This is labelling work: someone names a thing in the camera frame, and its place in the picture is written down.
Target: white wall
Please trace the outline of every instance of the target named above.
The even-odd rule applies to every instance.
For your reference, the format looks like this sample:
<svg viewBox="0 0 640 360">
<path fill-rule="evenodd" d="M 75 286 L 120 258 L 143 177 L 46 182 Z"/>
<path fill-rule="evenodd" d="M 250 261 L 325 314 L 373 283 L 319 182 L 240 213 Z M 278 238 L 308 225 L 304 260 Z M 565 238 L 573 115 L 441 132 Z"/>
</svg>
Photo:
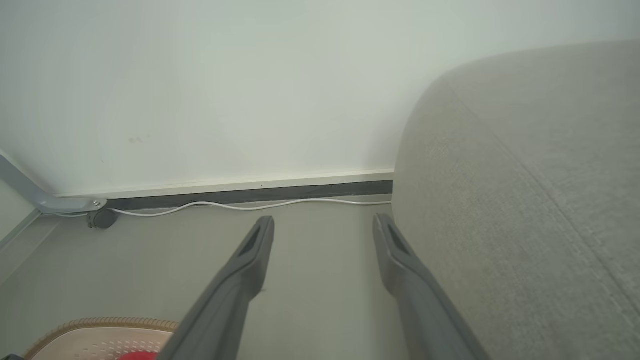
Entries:
<svg viewBox="0 0 640 360">
<path fill-rule="evenodd" d="M 4 1 L 0 147 L 76 195 L 384 172 L 442 72 L 635 37 L 638 0 Z"/>
</svg>

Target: dark gray baseboard trim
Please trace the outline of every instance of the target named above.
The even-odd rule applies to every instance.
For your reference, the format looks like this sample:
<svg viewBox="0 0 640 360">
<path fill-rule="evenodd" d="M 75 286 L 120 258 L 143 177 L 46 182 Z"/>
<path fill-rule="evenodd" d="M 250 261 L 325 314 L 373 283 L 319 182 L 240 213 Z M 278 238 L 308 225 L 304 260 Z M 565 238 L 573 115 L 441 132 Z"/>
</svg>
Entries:
<svg viewBox="0 0 640 360">
<path fill-rule="evenodd" d="M 107 207 L 121 210 L 176 208 L 194 201 L 210 201 L 219 204 L 243 202 L 315 199 L 320 197 L 390 194 L 393 181 L 369 181 L 365 183 L 332 184 L 317 186 L 292 186 L 288 188 L 239 190 L 234 192 L 194 193 L 154 197 L 135 197 L 109 200 Z"/>
</svg>

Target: fabric upholstery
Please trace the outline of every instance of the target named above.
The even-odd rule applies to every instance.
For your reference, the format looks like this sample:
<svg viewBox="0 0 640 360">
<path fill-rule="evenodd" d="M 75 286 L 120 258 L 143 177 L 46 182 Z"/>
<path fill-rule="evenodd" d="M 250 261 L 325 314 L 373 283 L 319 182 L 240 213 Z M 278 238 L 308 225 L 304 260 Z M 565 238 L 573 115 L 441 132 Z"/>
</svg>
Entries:
<svg viewBox="0 0 640 360">
<path fill-rule="evenodd" d="M 493 359 L 640 358 L 640 41 L 446 74 L 393 209 Z"/>
</svg>

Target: metal bracket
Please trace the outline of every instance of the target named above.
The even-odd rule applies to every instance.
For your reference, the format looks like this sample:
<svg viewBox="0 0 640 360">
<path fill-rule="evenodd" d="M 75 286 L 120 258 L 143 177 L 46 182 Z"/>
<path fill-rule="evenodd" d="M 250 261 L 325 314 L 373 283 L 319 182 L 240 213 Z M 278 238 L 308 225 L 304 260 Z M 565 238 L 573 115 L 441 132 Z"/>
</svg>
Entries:
<svg viewBox="0 0 640 360">
<path fill-rule="evenodd" d="M 47 215 L 96 211 L 107 204 L 107 199 L 62 199 L 46 193 L 2 155 L 0 178 Z"/>
</svg>

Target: baseboard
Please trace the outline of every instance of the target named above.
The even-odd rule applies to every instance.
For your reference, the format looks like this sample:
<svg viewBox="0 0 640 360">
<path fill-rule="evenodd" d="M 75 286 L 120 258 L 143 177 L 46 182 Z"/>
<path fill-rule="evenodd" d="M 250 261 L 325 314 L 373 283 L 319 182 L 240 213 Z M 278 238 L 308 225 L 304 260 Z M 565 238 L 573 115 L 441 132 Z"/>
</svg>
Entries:
<svg viewBox="0 0 640 360">
<path fill-rule="evenodd" d="M 242 204 L 247 202 L 278 202 L 283 200 L 317 199 L 329 197 L 358 197 L 388 195 L 393 192 L 393 180 L 367 181 L 364 183 L 346 183 L 329 185 L 289 186 L 255 190 L 236 190 L 232 192 L 192 193 L 150 197 L 131 197 L 128 199 L 110 199 L 107 207 L 120 210 L 177 208 L 192 202 L 208 201 L 218 204 Z"/>
<path fill-rule="evenodd" d="M 41 212 L 34 209 L 26 218 L 24 218 L 16 227 L 13 228 L 4 238 L 0 239 L 0 253 L 7 247 L 21 232 L 23 232 L 32 222 L 34 222 Z"/>
<path fill-rule="evenodd" d="M 238 190 L 256 190 L 287 188 L 292 186 L 331 185 L 346 183 L 364 183 L 369 181 L 393 180 L 394 169 L 338 172 L 332 174 L 310 174 L 306 176 L 272 177 L 265 179 L 227 179 L 203 183 L 170 184 L 161 186 L 142 186 L 138 188 L 111 189 L 97 192 L 60 193 L 58 197 L 96 197 L 102 199 L 128 199 L 167 195 L 185 195 L 194 193 L 231 192 Z"/>
<path fill-rule="evenodd" d="M 38 218 L 4 244 L 0 249 L 0 285 L 9 279 L 62 220 L 60 217 Z"/>
</svg>

